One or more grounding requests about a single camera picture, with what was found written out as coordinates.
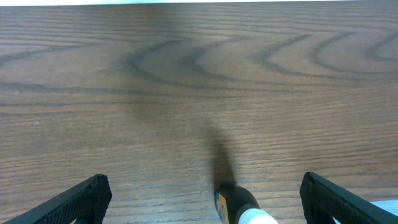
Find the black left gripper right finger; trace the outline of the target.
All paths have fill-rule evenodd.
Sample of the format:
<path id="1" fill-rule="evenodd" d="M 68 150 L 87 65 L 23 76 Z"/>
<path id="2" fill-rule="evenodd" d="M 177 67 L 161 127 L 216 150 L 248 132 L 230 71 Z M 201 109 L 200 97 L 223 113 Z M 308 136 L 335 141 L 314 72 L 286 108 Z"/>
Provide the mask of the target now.
<path id="1" fill-rule="evenodd" d="M 300 186 L 308 224 L 397 224 L 397 216 L 330 182 L 306 172 Z"/>

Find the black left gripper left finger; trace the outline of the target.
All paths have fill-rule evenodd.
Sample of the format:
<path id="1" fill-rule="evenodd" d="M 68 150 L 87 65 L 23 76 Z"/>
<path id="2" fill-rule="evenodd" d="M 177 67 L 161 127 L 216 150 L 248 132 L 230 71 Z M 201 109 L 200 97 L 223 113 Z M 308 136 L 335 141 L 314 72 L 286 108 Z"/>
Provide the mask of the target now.
<path id="1" fill-rule="evenodd" d="M 101 224 L 112 198 L 106 175 L 96 174 L 39 206 L 8 220 L 8 224 Z"/>

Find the clear plastic container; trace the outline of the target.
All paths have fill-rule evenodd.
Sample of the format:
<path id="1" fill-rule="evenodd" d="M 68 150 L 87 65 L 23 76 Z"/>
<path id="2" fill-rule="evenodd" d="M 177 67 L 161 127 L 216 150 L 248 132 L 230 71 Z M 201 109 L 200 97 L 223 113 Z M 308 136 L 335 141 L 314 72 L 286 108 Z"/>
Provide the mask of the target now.
<path id="1" fill-rule="evenodd" d="M 391 204 L 395 213 L 344 190 L 340 195 L 327 195 L 317 202 L 302 202 L 308 223 L 322 220 L 327 223 L 332 220 L 337 223 L 397 223 L 397 201 Z"/>

